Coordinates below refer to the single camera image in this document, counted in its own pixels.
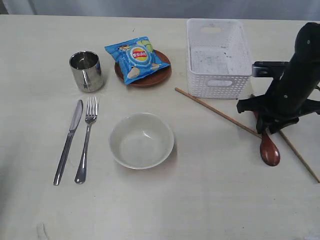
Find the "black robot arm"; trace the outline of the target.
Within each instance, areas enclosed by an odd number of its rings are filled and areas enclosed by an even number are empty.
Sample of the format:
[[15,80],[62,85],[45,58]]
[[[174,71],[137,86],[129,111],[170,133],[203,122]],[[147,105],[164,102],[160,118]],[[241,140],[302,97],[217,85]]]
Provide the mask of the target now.
[[320,112],[320,103],[308,97],[320,82],[320,25],[306,23],[298,32],[290,61],[256,61],[252,75],[272,78],[263,95],[239,100],[239,113],[258,114],[256,131],[271,134],[296,124],[299,118]]

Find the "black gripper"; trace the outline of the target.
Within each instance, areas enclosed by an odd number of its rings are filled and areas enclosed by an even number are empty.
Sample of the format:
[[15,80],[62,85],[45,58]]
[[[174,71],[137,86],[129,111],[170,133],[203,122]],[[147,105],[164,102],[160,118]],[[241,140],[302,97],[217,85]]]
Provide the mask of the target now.
[[[280,78],[272,78],[263,95],[239,100],[239,113],[257,111],[256,130],[261,134],[268,127],[271,134],[297,124],[297,117],[320,113],[320,102],[308,97],[320,82],[319,63],[288,63]],[[270,118],[279,122],[270,125]]]

